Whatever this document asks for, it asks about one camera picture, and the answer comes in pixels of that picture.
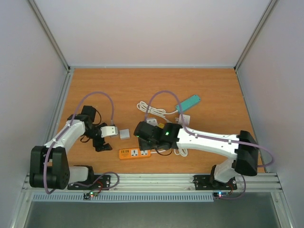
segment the white plug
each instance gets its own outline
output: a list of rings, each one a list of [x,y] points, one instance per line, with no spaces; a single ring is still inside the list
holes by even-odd
[[[115,126],[105,126],[101,127],[101,137],[105,138],[107,136],[114,136],[118,134],[118,128]]]
[[[157,126],[157,120],[155,118],[147,118],[147,123],[152,126]]]
[[[183,116],[184,116],[185,125],[186,125],[186,126],[189,126],[189,123],[190,123],[190,116],[189,116],[189,115],[183,115]],[[181,124],[181,125],[182,125],[181,114],[180,114],[180,117],[179,117],[179,122],[178,122],[178,124]]]

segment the white power cord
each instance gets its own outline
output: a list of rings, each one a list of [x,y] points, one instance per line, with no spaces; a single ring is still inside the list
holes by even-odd
[[[165,152],[166,150],[158,151],[158,153]],[[152,151],[151,153],[157,153],[156,151]]]
[[[140,103],[137,104],[137,108],[145,113],[147,111],[148,105],[144,101],[141,101]],[[178,112],[178,110],[175,110],[174,112],[171,112],[171,113],[167,113],[166,110],[164,110],[162,108],[154,108],[151,106],[149,107],[149,111],[148,111],[148,113],[159,116],[160,118],[164,119],[166,122],[169,122],[169,123],[171,123],[171,121],[166,119],[165,115],[170,115],[170,114],[174,114],[177,112]]]
[[[186,157],[188,155],[188,150],[187,149],[178,149],[179,153],[176,153],[176,149],[174,149],[174,153],[176,155],[181,155],[183,157]]]
[[[140,103],[137,104],[137,108],[145,113],[147,111],[148,105],[144,101],[141,101]],[[166,110],[164,110],[162,108],[154,108],[154,107],[151,107],[151,106],[149,107],[149,111],[148,111],[148,113],[151,113],[152,115],[156,115],[156,116],[164,119],[168,123],[171,123],[171,121],[166,119],[165,115],[170,115],[170,114],[174,114],[174,113],[177,113],[177,112],[178,112],[178,110],[175,110],[174,112],[171,112],[171,113],[167,113]],[[188,155],[188,150],[187,149],[178,149],[178,151],[179,151],[179,153],[177,153],[176,149],[174,149],[174,153],[176,155],[181,155],[183,157],[186,157]]]

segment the orange power strip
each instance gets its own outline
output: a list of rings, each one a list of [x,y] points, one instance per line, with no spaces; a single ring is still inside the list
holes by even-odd
[[[141,151],[139,148],[121,149],[119,150],[119,159],[149,158],[151,151]]]

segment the white wall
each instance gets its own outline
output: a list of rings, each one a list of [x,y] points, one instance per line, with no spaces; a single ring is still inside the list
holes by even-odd
[[[280,0],[239,70],[260,144],[275,153],[291,213],[304,226],[304,1]]]
[[[234,67],[269,0],[36,0],[72,66]]]
[[[0,1],[0,221],[9,226],[65,70],[26,0]]]

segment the white robotic arm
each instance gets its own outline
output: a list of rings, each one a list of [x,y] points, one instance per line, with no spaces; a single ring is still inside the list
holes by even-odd
[[[249,132],[241,131],[239,135],[224,135],[201,132],[190,128],[187,128],[187,130],[194,135],[186,132],[180,124],[166,123],[164,128],[161,129],[142,121],[137,125],[134,135],[139,138],[141,150],[196,149],[227,157],[228,159],[223,163],[212,167],[211,182],[227,183],[238,174],[247,176],[257,174],[258,150],[251,146],[229,142],[231,140],[256,144]],[[228,142],[196,137],[196,135],[227,139]]]
[[[46,153],[50,147],[48,162],[52,162],[52,165],[47,167],[46,177],[49,188],[64,189],[69,183],[87,180],[89,174],[87,166],[68,166],[66,155],[73,144],[80,136],[85,135],[93,140],[93,146],[97,152],[111,150],[112,147],[105,143],[104,138],[118,134],[115,126],[107,126],[105,123],[98,126],[93,124],[95,113],[96,109],[93,107],[84,106],[82,112],[75,116],[72,123],[71,116],[68,118],[66,125],[52,140],[32,149],[29,175],[29,183],[32,187],[42,188],[44,186],[43,167]]]
[[[215,138],[223,138],[234,141],[239,140],[238,135],[236,134],[213,134],[207,132],[200,132],[191,128],[188,128],[188,131],[194,134],[206,135]],[[200,151],[206,151],[216,153],[228,158],[223,163],[215,167],[214,179],[216,181],[226,183],[238,174],[233,168],[231,168],[232,163],[237,159],[236,150],[238,149],[238,144],[195,137],[193,135],[189,135],[183,128],[179,130],[177,137],[179,138],[179,141],[176,142],[176,144],[179,149],[195,149]]]

